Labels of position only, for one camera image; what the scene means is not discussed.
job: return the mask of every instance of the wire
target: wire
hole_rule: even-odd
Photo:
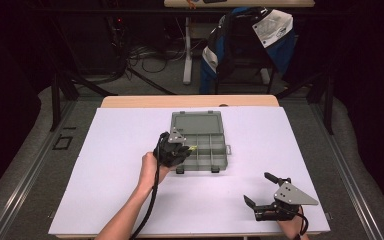
[[[145,72],[148,72],[148,73],[159,73],[159,72],[162,72],[166,67],[167,67],[167,62],[168,60],[164,57],[163,58],[163,61],[164,61],[164,65],[161,69],[158,69],[156,71],[150,71],[150,70],[147,70],[145,68],[145,60],[142,61],[142,69],[145,71]]]
[[[184,46],[184,48],[183,48],[182,55],[180,55],[180,56],[179,56],[178,58],[176,58],[176,59],[172,59],[172,61],[176,61],[176,60],[179,60],[179,59],[183,58],[183,56],[185,55],[186,50],[187,50],[187,47],[186,47],[186,37],[185,37],[185,34],[184,34],[183,31],[182,31],[182,27],[180,27],[179,20],[177,20],[177,18],[176,18],[176,24],[177,24],[177,27],[179,27],[179,31],[180,31],[180,33],[182,34],[182,39],[183,39],[183,46]]]
[[[130,239],[136,239],[142,228],[145,226],[146,222],[149,219],[149,216],[151,216],[152,208],[154,207],[155,199],[157,198],[157,191],[158,191],[158,182],[160,179],[160,166],[161,166],[161,159],[160,159],[160,143],[163,139],[162,136],[158,139],[157,142],[157,170],[155,171],[155,179],[154,179],[154,186],[152,187],[152,195],[151,195],[151,201],[148,206],[148,210],[146,211],[145,217],[143,218],[142,222],[136,229],[136,231],[132,234]]]
[[[121,78],[123,76],[123,73],[114,73],[113,75],[109,76],[108,78],[105,78],[105,79],[99,79],[99,80],[90,80],[90,79],[87,79],[89,82],[95,84],[95,85],[100,85],[100,84],[104,84],[104,83],[109,83],[109,82],[113,82],[119,78]],[[72,80],[75,84],[81,84],[81,83],[78,83],[75,79]]]
[[[128,70],[129,72],[131,72],[132,74],[136,75],[137,77],[139,77],[140,79],[142,79],[143,81],[145,81],[146,83],[148,83],[149,85],[153,86],[154,88],[160,90],[161,92],[164,92],[168,95],[177,95],[163,87],[161,87],[160,85],[156,84],[155,82],[153,82],[152,80],[146,78],[145,76],[143,76],[142,74],[136,72],[135,70],[133,70],[132,68],[128,67],[126,70]]]
[[[292,212],[286,208],[282,208],[282,207],[279,207],[282,211],[285,211],[289,214],[293,214],[295,216],[298,216],[300,218],[302,218],[302,222],[301,222],[301,230],[299,232],[299,235],[304,235],[306,232],[307,232],[307,229],[308,229],[308,219],[304,216],[304,209],[302,208],[302,206],[300,206],[301,208],[301,211],[302,211],[302,214],[301,213],[298,213],[298,212]]]

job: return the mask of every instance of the human arm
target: human arm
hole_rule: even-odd
[[[123,207],[101,230],[95,238],[96,240],[129,239],[140,209],[154,186],[157,166],[157,160],[152,152],[148,152],[142,157],[142,168],[136,188]],[[169,171],[170,168],[160,166],[159,183],[163,181]]]

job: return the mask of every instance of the desk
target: desk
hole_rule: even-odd
[[[313,7],[313,0],[227,0],[226,2],[206,4],[203,0],[191,1],[197,8],[235,8],[235,7],[270,7],[270,8],[304,8]],[[164,6],[172,8],[188,8],[186,0],[165,0]],[[185,71],[183,73],[183,84],[191,83],[192,55],[190,37],[190,17],[186,18],[185,40],[186,58]]]
[[[220,104],[229,107],[217,107]],[[49,233],[60,238],[95,236],[134,189],[140,158],[169,129],[171,113],[204,110],[222,113],[226,144],[232,147],[227,169],[169,173],[139,237],[281,234],[276,222],[256,222],[243,200],[247,195],[259,205],[273,202],[278,186],[264,178],[265,171],[291,177],[294,185],[318,200],[287,116],[274,96],[107,97],[91,124]],[[321,205],[305,206],[304,211],[310,234],[330,231]]]

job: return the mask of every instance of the white tabletop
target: white tabletop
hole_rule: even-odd
[[[101,108],[97,110],[64,197],[49,230],[59,237],[96,235],[137,183],[141,157],[169,131],[172,112],[221,111],[232,148],[220,173],[168,174],[160,184],[142,237],[279,234],[272,221],[255,221],[243,195],[257,205],[273,202],[279,188],[264,172],[292,178],[319,201],[291,126],[281,107]],[[136,222],[147,210],[144,204]],[[322,206],[304,206],[309,233],[330,231]]]

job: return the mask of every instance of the office chair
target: office chair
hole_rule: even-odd
[[[225,40],[225,57],[216,69],[215,94],[222,85],[266,86],[269,94],[276,66],[258,39],[253,24],[261,20],[255,14],[240,14],[230,18]],[[260,70],[269,71],[269,82],[264,83]]]

